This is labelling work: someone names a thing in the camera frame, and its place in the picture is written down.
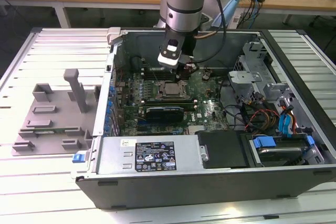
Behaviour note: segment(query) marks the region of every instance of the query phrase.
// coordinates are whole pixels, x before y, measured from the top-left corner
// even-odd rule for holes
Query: white table
[[[0,223],[324,223],[336,221],[336,183],[294,199],[101,211],[70,177],[71,155],[11,156],[37,82],[70,89],[64,69],[78,68],[85,89],[101,84],[107,29],[31,33],[0,81]],[[279,219],[265,219],[276,215]]]

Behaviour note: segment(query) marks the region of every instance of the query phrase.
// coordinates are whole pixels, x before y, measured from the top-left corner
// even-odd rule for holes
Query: warning label
[[[136,143],[135,170],[137,172],[176,170],[174,142]]]

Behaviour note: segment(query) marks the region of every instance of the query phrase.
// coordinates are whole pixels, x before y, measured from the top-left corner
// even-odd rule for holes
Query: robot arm
[[[166,36],[160,50],[160,64],[176,69],[181,54],[193,55],[194,36],[200,26],[204,0],[164,0]]]
[[[201,24],[204,25],[202,14],[212,17],[212,25],[220,29],[222,23],[232,17],[239,0],[224,0],[227,3],[224,5],[224,14],[220,12],[219,15],[217,2],[220,0],[161,0],[159,27],[166,28],[158,57],[161,65],[176,69],[176,73],[181,70],[181,65],[189,62],[190,56],[193,56],[196,39],[210,35],[197,35]]]

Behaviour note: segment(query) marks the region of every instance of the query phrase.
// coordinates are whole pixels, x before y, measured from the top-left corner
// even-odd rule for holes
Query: gray floor
[[[0,77],[9,66],[29,34],[30,26],[7,7],[8,15],[0,17]],[[159,11],[147,10],[140,14],[138,10],[106,9],[105,19],[100,19],[98,9],[84,10],[68,8],[72,27],[152,27],[157,23]],[[32,27],[59,27],[58,19],[49,7],[19,7],[18,11],[27,19]],[[322,49],[330,38],[336,34],[336,19],[323,17],[316,21],[314,27],[309,27],[313,16],[293,16],[288,25],[282,23],[284,15],[260,14],[253,29],[303,29]],[[327,48],[326,54],[336,61],[336,40]]]

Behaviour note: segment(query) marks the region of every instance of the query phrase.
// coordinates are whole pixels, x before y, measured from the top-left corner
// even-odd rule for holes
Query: electronic device
[[[302,32],[227,31],[217,3],[215,31],[200,31],[204,0],[164,1],[164,29],[110,28],[102,85],[85,93],[76,69],[69,91],[37,84],[13,149],[78,151],[72,177],[109,210],[290,198],[334,179],[336,127],[317,101],[329,93],[290,57],[310,51],[328,78],[336,67]]]
[[[274,32],[227,31],[223,50],[178,81],[156,60],[163,29],[108,34],[92,148],[72,174],[98,208],[296,197],[336,177],[336,128]]]

